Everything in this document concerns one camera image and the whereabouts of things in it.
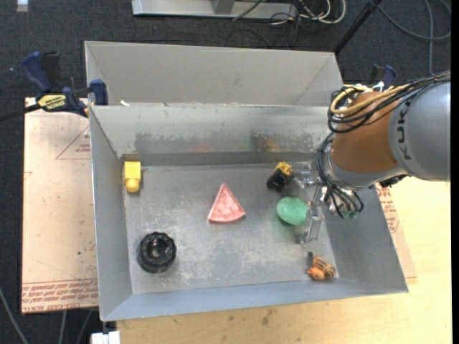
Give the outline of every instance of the yellow clamp label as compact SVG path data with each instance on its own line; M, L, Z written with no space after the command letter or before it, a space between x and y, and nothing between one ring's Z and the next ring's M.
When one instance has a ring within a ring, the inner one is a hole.
M47 110L54 110L55 108L62 107L65 105L65 96L44 95L37 102L42 108L46 108Z

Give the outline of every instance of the black carpet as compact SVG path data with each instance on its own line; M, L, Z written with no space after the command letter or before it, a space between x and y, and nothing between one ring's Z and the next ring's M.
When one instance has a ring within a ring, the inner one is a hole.
M73 77L76 87L85 86L87 40L330 52L369 0L346 0L347 13L339 24L325 27L310 21L298 29L294 24L273 28L249 19L133 17L131 1L29 0L29 12L20 13L17 0L0 0L0 116L21 109L24 97L38 94L20 68L22 59L36 50L61 52L62 76ZM434 35L445 35L450 17L441 2L428 1ZM451 0L444 1L451 6ZM382 6L408 30L429 36L429 11L423 0L384 0ZM426 39L403 32L375 11L339 52L339 67L345 82L365 82L373 64L391 65L397 84L450 69L450 37L434 41L431 68L429 46ZM29 343L57 343L61 312L23 316L19 311L23 147L23 119L0 123L0 287ZM63 343L74 343L87 311L68 315ZM102 330L97 317L96 312L91 315L87 335ZM20 342L0 305L0 343Z

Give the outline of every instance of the pink triangle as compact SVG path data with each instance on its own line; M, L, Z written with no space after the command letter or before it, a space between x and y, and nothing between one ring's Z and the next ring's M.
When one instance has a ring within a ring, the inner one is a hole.
M215 223L231 223L241 219L244 215L245 211L240 206L239 201L230 188L222 183L207 219Z

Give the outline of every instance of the blue clamp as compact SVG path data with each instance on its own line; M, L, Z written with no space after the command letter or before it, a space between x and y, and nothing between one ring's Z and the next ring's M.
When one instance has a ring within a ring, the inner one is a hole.
M53 54L53 62L52 62L52 69L53 71L58 70L57 68L57 61L59 59L58 54ZM83 117L87 117L87 106L85 103L81 102L78 98L75 97L74 93L69 87L64 87L62 89L62 94L65 96L65 100L59 99L58 97L53 97L53 94L58 95L58 93L54 93L53 88L56 88L57 83L54 80L55 84L53 86L51 80L46 73L46 70L43 69L42 63L42 55L40 51L35 51L29 55L25 59L22 60L21 63L22 70L26 75L27 79L33 82L38 86L40 89L40 93L36 98L37 103L45 111L48 112L69 112L74 113L76 115L81 115ZM102 80L96 79L90 83L89 88L85 88L84 90L89 90L94 93L95 95L95 104L96 105L107 105L108 104L108 94L105 84Z
M384 89L386 90L389 89L389 87L397 78L397 73L395 72L394 68L389 65L385 65L384 67L386 68L386 72L384 73L382 82L384 83Z

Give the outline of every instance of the cable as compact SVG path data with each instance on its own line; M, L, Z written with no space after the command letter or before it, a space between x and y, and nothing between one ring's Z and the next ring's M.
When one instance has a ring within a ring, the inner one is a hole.
M58 344L62 344L64 340L64 331L65 331L65 321L67 320L67 311L64 311L62 314L62 323L60 324L60 332L59 332L59 341Z
M341 9L341 15L338 18L335 18L333 20L328 20L326 19L328 15L331 13L331 2L330 0L325 0L327 4L327 12L326 13L320 13L320 14L314 14L305 4L304 0L299 0L301 3L301 7L303 7L304 10L306 10L307 14L299 14L300 18L305 18L305 19L310 19L313 21L317 21L320 23L324 24L336 24L339 23L341 20L343 20L344 16L346 15L346 0L339 0L341 1L342 9Z
M94 312L93 310L90 310L89 313L87 314L86 319L85 319L85 321L83 323L83 326L81 327L80 334L78 334L78 339L76 341L77 344L80 344L80 341L81 341L81 339L83 337L83 334L85 333L85 328L86 328L87 322L89 321L89 319L90 319L90 317L91 317L93 312Z
M254 34L255 36L257 36L258 38L260 38L264 43L266 43L266 45L269 47L269 48L273 48L273 45L268 41L268 39L263 36L261 33L259 32L256 32L256 31L253 31L251 29L236 29L232 32L230 32L226 38L225 38L225 41L224 41L224 45L227 47L228 46L228 41L230 39L230 37L232 37L233 34L237 33L237 32L246 32L246 33L251 33L251 34Z
M236 21L238 19L241 19L243 18L244 16L246 16L247 14L249 14L250 12L252 12L258 5L260 5L262 3L263 0L258 0L257 2L255 2L249 9L247 9L246 11L244 11L242 14L240 14L239 16L237 16L236 18L233 19L233 21Z
M8 306L8 302L6 301L6 298L5 298L4 294L3 294L3 290L1 289L1 287L0 287L0 298L1 298L1 302L3 303L3 307L5 307L5 311L6 311L7 315L8 315L8 317L9 317L9 320L11 321L11 323L14 326L14 329L17 332L17 335L20 337L21 341L24 344L29 344L29 342L25 338L24 334L22 333L21 328L17 324L17 321L14 319L13 313L11 312L11 310L10 310L10 308Z
M448 4L443 1L443 0L438 0L441 4L443 4L447 10L447 13L451 16L451 8L448 6ZM416 37L419 39L426 39L429 41L429 73L431 73L432 70L432 57L433 57L433 42L440 40L440 39L446 39L451 35L451 30L442 36L435 37L434 36L434 19L433 19L433 14L432 14L432 8L429 4L428 0L424 0L425 5L427 7L427 11L429 13L429 36L424 36L421 34L414 33L413 31L410 31L406 28L404 28L402 25L398 24L388 13L380 6L378 5L377 8L380 10L380 12L386 17L386 19L389 20L390 23L392 23L396 28L402 30L403 32L407 33L408 35L412 37Z
M337 107L342 105L344 101L349 99L350 95L355 95L356 93L362 92L364 87L345 87L338 94L334 93L332 95L332 103L328 109L328 128L333 133L348 133L353 131L361 126L371 125L376 121L381 120L384 116L388 115L400 105L405 102L411 101L416 98L419 94L441 82L449 82L451 80L451 74L445 72L439 75L432 75L430 77L422 78L409 82L407 84L401 85L386 92L376 95L368 100L365 100L357 105L349 105L347 108L338 109ZM373 105L376 101L379 101L373 108L368 109L370 105ZM398 103L385 111L382 114L379 114L379 111L389 107L393 103ZM369 122L375 114L379 114L376 119L373 119ZM346 128L342 126L340 128L334 127L334 125L346 125Z
M322 157L326 153L326 149L328 144L331 143L333 140L333 133L330 133L325 140L322 142L321 146L318 149L318 155L316 157L316 167L318 170L319 177L321 181L326 185L326 196L325 200L327 198L331 199L331 202L333 203L333 206L335 207L336 213L344 219L345 216L342 213L342 210L340 209L340 206L338 205L336 198L340 198L344 204L346 205L347 212L349 215L351 214L358 214L364 209L364 204L363 201L360 199L360 197L357 196L355 192L352 193L352 195L355 197L356 202L352 199L350 195L347 194L343 189L341 189L336 183L334 183L328 175L325 174L322 166Z

